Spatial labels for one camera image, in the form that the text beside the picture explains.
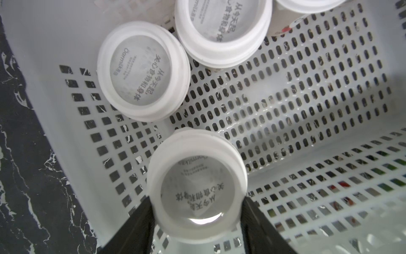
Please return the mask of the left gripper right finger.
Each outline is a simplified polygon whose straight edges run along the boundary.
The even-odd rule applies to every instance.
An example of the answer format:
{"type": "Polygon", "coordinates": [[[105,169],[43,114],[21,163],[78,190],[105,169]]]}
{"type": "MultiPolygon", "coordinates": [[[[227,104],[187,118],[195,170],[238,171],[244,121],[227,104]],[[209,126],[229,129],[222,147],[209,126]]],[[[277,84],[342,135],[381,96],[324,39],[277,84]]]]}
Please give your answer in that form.
{"type": "Polygon", "coordinates": [[[253,200],[242,202],[241,230],[247,254],[296,254],[253,200]]]}

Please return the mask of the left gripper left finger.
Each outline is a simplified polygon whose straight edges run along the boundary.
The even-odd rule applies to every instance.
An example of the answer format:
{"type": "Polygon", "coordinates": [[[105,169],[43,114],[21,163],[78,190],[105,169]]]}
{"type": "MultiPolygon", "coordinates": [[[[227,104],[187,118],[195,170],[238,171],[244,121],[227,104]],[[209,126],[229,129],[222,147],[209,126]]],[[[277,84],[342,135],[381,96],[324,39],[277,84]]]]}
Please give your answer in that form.
{"type": "Polygon", "coordinates": [[[155,217],[146,197],[99,254],[149,254],[152,249],[155,217]]]}

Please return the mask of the yogurt cup front row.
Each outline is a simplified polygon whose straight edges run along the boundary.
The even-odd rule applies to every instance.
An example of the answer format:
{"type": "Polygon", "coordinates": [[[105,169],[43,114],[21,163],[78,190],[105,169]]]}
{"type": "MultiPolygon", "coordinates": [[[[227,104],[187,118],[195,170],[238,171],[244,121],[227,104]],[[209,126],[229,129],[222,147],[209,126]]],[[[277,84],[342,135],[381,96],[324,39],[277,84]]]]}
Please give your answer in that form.
{"type": "Polygon", "coordinates": [[[248,177],[238,150],[219,134],[176,130],[150,159],[147,194],[158,226],[189,243],[215,241],[236,228],[248,177]]]}
{"type": "Polygon", "coordinates": [[[185,51],[212,69],[237,66],[262,44],[272,1],[176,1],[174,19],[185,51]]]}
{"type": "Polygon", "coordinates": [[[307,16],[328,11],[345,0],[276,0],[273,1],[272,19],[267,36],[276,37],[288,33],[307,16]]]}

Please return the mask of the yogurt cup row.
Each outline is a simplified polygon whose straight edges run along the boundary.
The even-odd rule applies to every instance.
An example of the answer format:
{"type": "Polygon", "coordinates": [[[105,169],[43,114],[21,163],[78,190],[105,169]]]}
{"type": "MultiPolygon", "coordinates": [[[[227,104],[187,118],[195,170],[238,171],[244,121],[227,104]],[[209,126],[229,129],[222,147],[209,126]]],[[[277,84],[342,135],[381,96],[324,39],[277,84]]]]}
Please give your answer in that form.
{"type": "Polygon", "coordinates": [[[345,0],[276,0],[273,1],[272,19],[267,36],[276,37],[288,33],[307,16],[328,11],[345,0]]]}
{"type": "Polygon", "coordinates": [[[172,33],[134,21],[118,26],[103,41],[97,75],[113,107],[131,119],[155,122],[179,109],[191,70],[186,51],[172,33]]]}
{"type": "Polygon", "coordinates": [[[272,1],[176,1],[174,19],[185,51],[212,69],[237,66],[262,44],[272,1]]]}
{"type": "Polygon", "coordinates": [[[158,226],[189,243],[215,241],[236,228],[248,177],[238,150],[219,134],[176,130],[150,159],[147,194],[158,226]]]}

